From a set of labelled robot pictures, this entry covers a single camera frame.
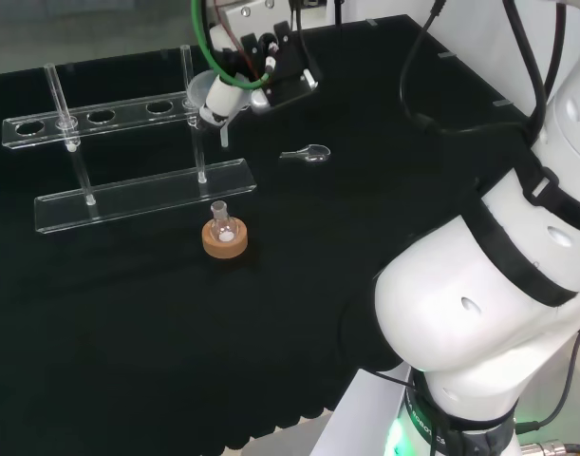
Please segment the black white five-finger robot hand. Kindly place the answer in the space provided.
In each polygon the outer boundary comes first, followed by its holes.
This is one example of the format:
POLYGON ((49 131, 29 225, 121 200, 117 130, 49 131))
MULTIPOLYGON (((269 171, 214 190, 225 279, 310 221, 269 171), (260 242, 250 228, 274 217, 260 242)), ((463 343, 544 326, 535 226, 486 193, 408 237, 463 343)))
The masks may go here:
POLYGON ((203 10, 193 12, 198 47, 215 73, 198 109, 205 124, 220 129, 244 105, 266 112, 317 89, 321 71, 290 16, 289 11, 277 16, 248 5, 224 12, 212 25, 203 10), (245 9, 248 16, 241 14, 245 9))

